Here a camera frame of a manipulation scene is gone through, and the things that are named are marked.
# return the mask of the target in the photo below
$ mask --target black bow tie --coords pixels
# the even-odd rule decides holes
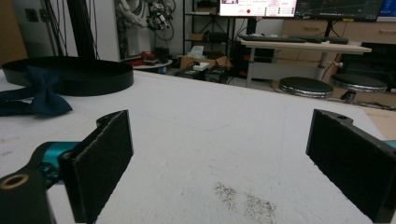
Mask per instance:
[[[0,91],[0,116],[60,115],[73,110],[64,98],[53,92],[60,83],[60,71],[27,66],[25,78],[32,84],[14,91]],[[33,97],[32,103],[21,100]]]

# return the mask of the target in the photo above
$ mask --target white table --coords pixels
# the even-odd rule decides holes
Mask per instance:
[[[275,80],[280,80],[282,77],[313,77],[315,79],[322,80],[329,53],[363,54],[364,52],[371,52],[371,49],[360,46],[338,45],[329,43],[284,43],[242,40],[241,44],[245,45],[247,48],[251,48],[247,71],[248,88],[250,87],[251,79],[254,77]],[[319,51],[321,52],[321,57],[317,67],[276,63],[255,63],[254,58],[256,49],[291,49]]]
[[[0,90],[18,88],[0,74]],[[97,223],[371,223],[305,155],[314,108],[381,139],[357,107],[139,71],[125,91],[64,99],[74,111],[59,117],[0,118],[0,176],[128,109],[134,156]],[[64,186],[48,194],[73,223]]]

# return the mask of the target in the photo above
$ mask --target monitor screen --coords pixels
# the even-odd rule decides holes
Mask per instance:
[[[293,18],[297,0],[219,0],[219,15]]]
[[[376,21],[384,0],[299,0],[296,18],[327,21]]]
[[[377,21],[396,21],[396,0],[384,0]]]

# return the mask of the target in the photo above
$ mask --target floor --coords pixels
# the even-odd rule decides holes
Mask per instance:
[[[172,69],[171,68],[171,69],[167,70],[166,74],[170,75],[170,76],[174,76],[176,71],[178,71],[178,69]],[[246,83],[247,83],[247,80],[245,78],[240,78],[240,77],[229,77],[227,83],[228,83],[228,85],[232,85],[232,86],[245,87]],[[250,88],[251,89],[255,89],[255,90],[276,91],[276,92],[283,93],[283,94],[285,93],[285,92],[283,92],[282,90],[280,90],[277,87],[277,84],[272,83],[272,80],[253,79],[251,81]],[[339,99],[339,97],[331,97],[331,98],[326,99],[326,100],[333,101],[333,102],[338,102],[338,103],[343,103],[343,101],[341,101]],[[354,103],[354,105],[360,105],[360,106],[366,106],[366,107],[371,107],[371,108],[376,108],[376,109],[384,109],[384,110],[396,111],[396,107],[394,105],[383,105],[383,104],[379,104],[379,103],[376,103],[376,102],[373,102],[373,101],[369,101],[369,102],[356,101]]]

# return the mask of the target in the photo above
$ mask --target stool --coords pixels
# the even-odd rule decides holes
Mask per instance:
[[[382,93],[388,87],[386,83],[375,78],[354,74],[335,74],[331,81],[335,85],[347,89],[347,92],[341,96],[341,100],[344,100],[345,104],[353,104],[357,91]]]
[[[279,88],[293,95],[311,98],[329,98],[332,96],[332,86],[309,77],[281,78]]]

